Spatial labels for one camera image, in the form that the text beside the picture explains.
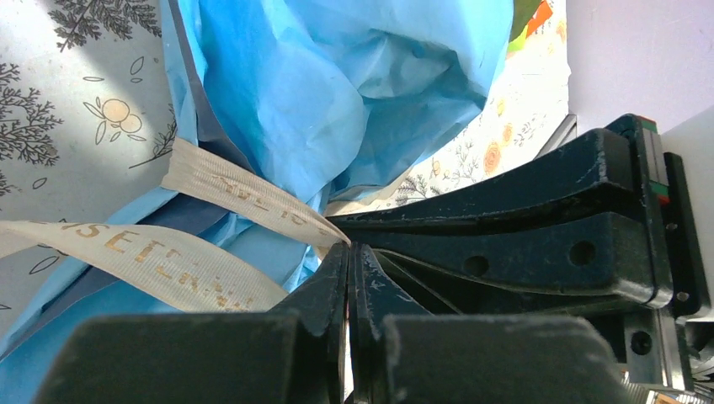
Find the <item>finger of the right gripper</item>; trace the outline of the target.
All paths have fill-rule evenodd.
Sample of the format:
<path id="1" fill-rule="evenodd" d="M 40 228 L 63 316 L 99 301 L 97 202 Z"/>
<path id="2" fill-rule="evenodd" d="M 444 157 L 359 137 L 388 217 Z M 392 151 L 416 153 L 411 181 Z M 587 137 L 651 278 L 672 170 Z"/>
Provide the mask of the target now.
<path id="1" fill-rule="evenodd" d="M 558 218 L 606 195 L 637 191 L 631 143 L 596 129 L 496 177 L 387 210 L 330 217 L 340 229 L 502 227 L 506 221 Z"/>

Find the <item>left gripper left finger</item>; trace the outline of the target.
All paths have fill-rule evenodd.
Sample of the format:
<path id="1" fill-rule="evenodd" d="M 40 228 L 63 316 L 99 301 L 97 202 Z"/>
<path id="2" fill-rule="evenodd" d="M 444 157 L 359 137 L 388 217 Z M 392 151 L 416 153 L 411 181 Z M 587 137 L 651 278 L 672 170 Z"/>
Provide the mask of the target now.
<path id="1" fill-rule="evenodd" d="M 38 403 L 340 403 L 350 249 L 260 313 L 100 317 L 69 338 Z"/>

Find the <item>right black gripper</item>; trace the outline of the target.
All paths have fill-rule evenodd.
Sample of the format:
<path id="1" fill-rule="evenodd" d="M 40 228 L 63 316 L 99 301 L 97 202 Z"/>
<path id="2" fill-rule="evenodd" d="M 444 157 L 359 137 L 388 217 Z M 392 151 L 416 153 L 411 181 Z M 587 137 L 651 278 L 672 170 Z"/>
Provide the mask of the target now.
<path id="1" fill-rule="evenodd" d="M 631 143 L 645 224 L 602 212 L 552 226 L 486 235 L 353 229 L 349 237 L 427 270 L 508 292 L 614 296 L 643 308 L 619 323 L 613 348 L 631 382 L 655 391 L 713 387 L 712 307 L 683 158 L 663 149 L 653 120 L 607 125 Z"/>

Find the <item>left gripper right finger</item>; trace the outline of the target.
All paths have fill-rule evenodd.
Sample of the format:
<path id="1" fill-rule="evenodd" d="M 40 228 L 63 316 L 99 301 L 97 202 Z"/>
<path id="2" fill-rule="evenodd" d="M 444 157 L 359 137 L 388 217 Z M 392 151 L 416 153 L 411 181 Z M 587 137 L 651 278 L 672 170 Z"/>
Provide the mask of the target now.
<path id="1" fill-rule="evenodd" d="M 372 249 L 349 255 L 356 403 L 625 403 L 609 344 L 571 316 L 435 315 Z"/>

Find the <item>cream ribbon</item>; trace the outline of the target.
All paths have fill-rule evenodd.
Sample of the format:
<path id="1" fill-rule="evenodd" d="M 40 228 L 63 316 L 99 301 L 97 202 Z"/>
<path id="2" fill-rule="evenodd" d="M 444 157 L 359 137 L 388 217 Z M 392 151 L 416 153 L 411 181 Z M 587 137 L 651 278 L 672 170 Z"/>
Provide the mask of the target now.
<path id="1" fill-rule="evenodd" d="M 296 197 L 187 141 L 174 142 L 161 185 L 314 247 L 349 241 Z M 147 225 L 2 221 L 3 257 L 38 244 L 93 265 L 182 311 L 267 311 L 287 295 L 258 269 L 183 231 Z"/>

